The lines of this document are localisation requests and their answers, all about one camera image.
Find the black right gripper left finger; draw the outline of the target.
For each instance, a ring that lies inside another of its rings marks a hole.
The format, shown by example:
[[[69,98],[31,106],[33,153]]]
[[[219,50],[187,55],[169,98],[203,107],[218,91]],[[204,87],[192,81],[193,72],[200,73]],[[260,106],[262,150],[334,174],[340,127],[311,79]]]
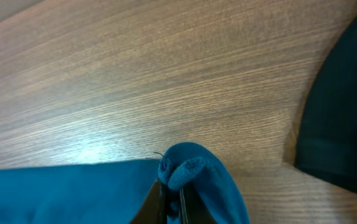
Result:
[[[155,181],[130,224],[167,224],[166,189]]]

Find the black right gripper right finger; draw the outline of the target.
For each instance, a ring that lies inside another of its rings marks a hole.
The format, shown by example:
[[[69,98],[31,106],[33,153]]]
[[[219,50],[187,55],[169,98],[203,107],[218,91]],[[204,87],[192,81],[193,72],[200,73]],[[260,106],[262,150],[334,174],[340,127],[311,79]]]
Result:
[[[179,190],[180,224],[217,224],[193,183],[186,184]]]

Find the dark blue shirt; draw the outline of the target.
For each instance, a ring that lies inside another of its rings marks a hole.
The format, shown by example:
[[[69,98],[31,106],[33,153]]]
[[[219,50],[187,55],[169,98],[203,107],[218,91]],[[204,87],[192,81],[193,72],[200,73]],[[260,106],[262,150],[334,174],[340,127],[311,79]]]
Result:
[[[157,180],[167,223],[179,223],[179,190],[189,183],[217,223],[249,223],[223,163],[193,142],[160,159],[0,170],[0,223],[130,223]]]

